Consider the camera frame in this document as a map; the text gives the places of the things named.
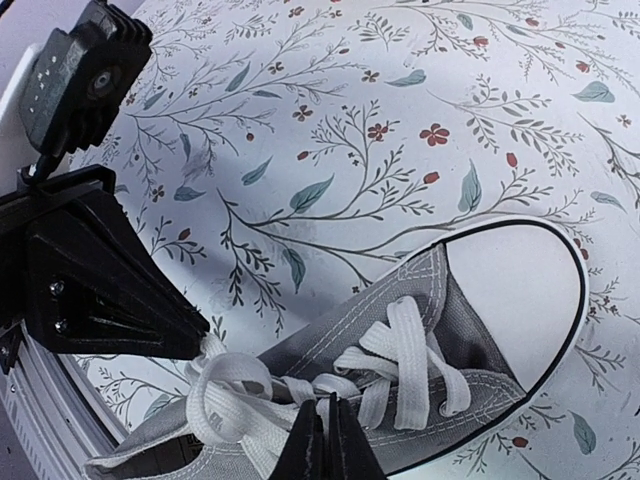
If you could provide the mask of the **grey canvas sneaker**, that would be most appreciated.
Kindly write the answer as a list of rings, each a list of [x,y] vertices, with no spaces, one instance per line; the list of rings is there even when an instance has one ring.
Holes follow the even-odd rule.
[[[259,356],[214,335],[188,394],[85,479],[271,479],[297,414],[349,401],[385,475],[419,473],[505,427],[545,389],[585,321],[577,243],[533,217],[446,234]]]

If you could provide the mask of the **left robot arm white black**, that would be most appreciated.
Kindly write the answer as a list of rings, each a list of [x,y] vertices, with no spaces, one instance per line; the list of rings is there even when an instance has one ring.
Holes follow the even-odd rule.
[[[102,165],[101,144],[151,56],[151,30],[91,1],[28,49],[1,97],[1,367],[24,336],[57,354],[191,360],[209,325],[154,263]]]

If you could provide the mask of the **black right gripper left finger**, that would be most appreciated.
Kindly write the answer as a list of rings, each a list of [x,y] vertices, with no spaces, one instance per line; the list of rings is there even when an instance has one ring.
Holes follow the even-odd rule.
[[[272,472],[272,480],[320,480],[323,477],[324,430],[316,402],[302,403]]]

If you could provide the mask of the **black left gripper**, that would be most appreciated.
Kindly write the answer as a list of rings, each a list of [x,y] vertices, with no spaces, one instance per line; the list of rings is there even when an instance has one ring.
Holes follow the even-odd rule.
[[[209,330],[87,167],[1,198],[1,339],[23,328],[54,353],[191,360]]]

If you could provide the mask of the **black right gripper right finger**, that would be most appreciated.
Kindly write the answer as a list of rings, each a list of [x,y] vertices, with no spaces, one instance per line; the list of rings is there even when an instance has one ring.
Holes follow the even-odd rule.
[[[328,479],[387,479],[349,401],[335,393],[330,396],[327,441]]]

